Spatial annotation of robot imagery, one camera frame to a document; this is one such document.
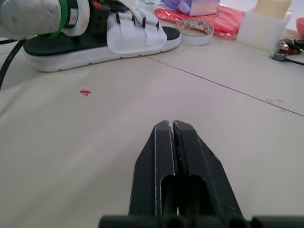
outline purple box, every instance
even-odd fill
[[[220,0],[162,0],[167,6],[189,16],[215,14]]]

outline roll of tape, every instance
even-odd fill
[[[176,23],[175,28],[181,33],[181,40],[186,45],[205,45],[210,43],[213,38],[214,27],[204,21],[181,20]],[[189,34],[189,29],[197,29],[202,32]]]

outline red plastic bag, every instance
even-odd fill
[[[236,39],[239,27],[242,24],[244,18],[244,12],[237,9],[228,8],[225,6],[219,6],[217,14],[207,16],[188,16],[178,11],[172,11],[167,9],[156,9],[156,16],[158,19],[178,22],[185,19],[195,19],[208,22],[214,27],[214,34]]]

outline red paint spot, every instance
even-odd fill
[[[81,90],[80,93],[83,94],[84,96],[89,96],[89,94],[91,92],[90,91],[86,91],[86,90]]]

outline white container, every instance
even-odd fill
[[[293,0],[258,0],[254,13],[273,19],[284,19]]]
[[[291,16],[292,12],[288,12],[284,19],[273,19],[257,15],[251,10],[244,16],[237,34],[237,43],[266,52],[274,52]]]

